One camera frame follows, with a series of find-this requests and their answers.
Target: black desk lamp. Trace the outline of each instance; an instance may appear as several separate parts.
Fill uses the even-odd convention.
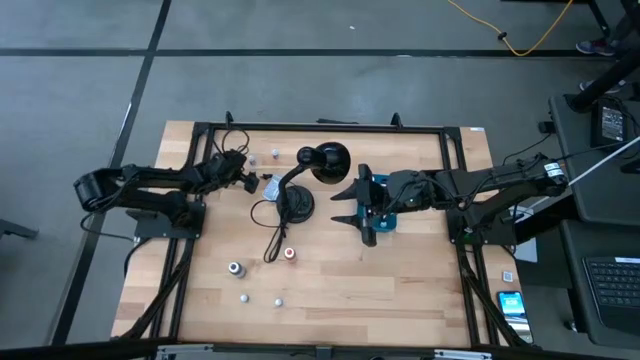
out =
[[[286,187],[294,177],[307,169],[325,184],[337,184],[349,173],[349,150],[337,142],[327,142],[315,149],[305,146],[296,155],[298,166],[289,171],[278,184],[276,206],[280,219],[294,224],[306,221],[313,214],[314,201],[311,192],[299,185]]]

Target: wooden tabletop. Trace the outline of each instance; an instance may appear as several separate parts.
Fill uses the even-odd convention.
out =
[[[180,168],[186,159],[193,122],[166,124],[156,167]],[[461,128],[469,170],[491,167],[484,130]],[[224,131],[217,132],[218,143]],[[249,210],[262,199],[267,181],[255,194],[240,185],[209,194],[205,228],[197,240],[190,270],[179,338],[184,341],[333,344],[370,346],[468,347],[467,321],[455,248],[449,243],[442,211],[398,216],[395,232],[378,234],[378,246],[368,248],[355,228],[330,220],[352,215],[355,201],[330,201],[357,177],[357,164],[376,174],[402,169],[441,169],[438,137],[426,134],[324,133],[249,131],[249,154],[258,175],[284,175],[296,165],[302,146],[326,141],[343,143],[351,153],[351,172],[337,185],[317,181],[307,171],[294,179],[313,193],[316,208],[302,224],[289,226],[284,247],[297,252],[297,262],[283,258],[266,264],[263,253],[274,229],[255,225]],[[229,135],[226,148],[243,142]],[[272,149],[280,152],[276,160]],[[455,150],[450,144],[455,165]],[[263,203],[254,213],[265,224],[277,224],[275,205]],[[113,335],[128,330],[158,290],[167,240],[151,241],[131,259],[113,326]],[[484,255],[492,297],[497,291],[519,290],[515,264],[497,246]],[[229,274],[238,261],[247,269],[243,279]],[[514,274],[513,283],[502,272]],[[240,296],[247,294],[248,303]],[[281,298],[284,305],[274,306]],[[167,302],[161,334],[168,332],[173,299]],[[476,299],[481,339],[487,341],[482,308]]]

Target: yellow cable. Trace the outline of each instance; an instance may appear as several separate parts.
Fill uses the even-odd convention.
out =
[[[494,26],[493,24],[484,21],[482,19],[478,19],[477,17],[471,15],[468,11],[466,11],[465,9],[463,9],[460,5],[456,4],[455,2],[453,2],[452,0],[447,0],[449,1],[449,4],[455,6],[458,8],[458,10],[462,11],[463,14],[467,15],[468,17],[472,18],[473,20],[479,22],[480,24],[486,25],[490,28],[492,28],[493,30],[495,30],[498,34],[502,34],[502,30],[498,29],[496,26]],[[502,41],[504,41],[504,43],[507,45],[507,47],[509,48],[509,50],[511,50],[511,52],[513,53],[513,55],[515,56],[527,56],[529,54],[531,54],[536,48],[538,48],[538,46],[540,46],[540,44],[542,44],[542,42],[547,38],[547,36],[549,36],[549,34],[551,33],[551,31],[553,30],[553,28],[556,27],[556,25],[558,25],[558,23],[560,22],[560,20],[562,19],[562,17],[564,16],[564,14],[567,12],[567,10],[569,10],[569,7],[571,6],[571,4],[573,4],[573,0],[569,0],[569,2],[567,3],[567,5],[564,7],[564,9],[562,10],[562,12],[560,13],[560,15],[558,16],[558,18],[556,19],[556,21],[553,22],[553,24],[551,24],[551,27],[549,28],[549,30],[547,30],[547,32],[544,33],[544,35],[542,35],[542,37],[540,38],[540,40],[538,40],[538,42],[533,45],[533,47],[523,53],[519,53],[517,51],[515,51],[513,49],[513,47],[511,46],[511,44],[509,44],[509,40],[507,40],[507,37],[503,37]]]

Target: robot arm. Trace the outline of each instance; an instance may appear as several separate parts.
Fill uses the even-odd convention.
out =
[[[358,179],[332,200],[356,199],[361,215],[336,216],[334,221],[358,228],[367,246],[376,245],[375,221],[392,214],[427,210],[457,210],[464,215],[464,227],[475,231],[490,226],[496,216],[532,196],[558,196],[567,187],[559,165],[542,154],[509,165],[479,171],[401,170],[381,184],[373,180],[369,166],[358,166]],[[478,203],[479,193],[503,190]]]
[[[230,150],[216,153],[211,160],[180,170],[127,165],[99,169],[80,177],[73,184],[80,204],[88,212],[104,212],[113,207],[157,211],[175,227],[189,226],[191,214],[187,194],[208,194],[237,181],[253,194],[259,179],[255,173],[242,173],[246,156]],[[166,194],[140,188],[175,189]]]

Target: person's foot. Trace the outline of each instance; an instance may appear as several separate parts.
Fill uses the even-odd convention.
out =
[[[584,89],[588,88],[589,85],[591,85],[591,83],[593,83],[593,80],[590,81],[583,81],[580,83],[580,90],[584,91]],[[615,94],[620,92],[620,90],[622,90],[622,87],[626,84],[627,82],[624,80],[620,80],[617,84],[613,85],[613,87],[609,90],[607,90],[607,94]]]
[[[616,49],[609,45],[604,39],[582,41],[576,44],[576,49],[583,54],[600,54],[602,56],[613,56]]]

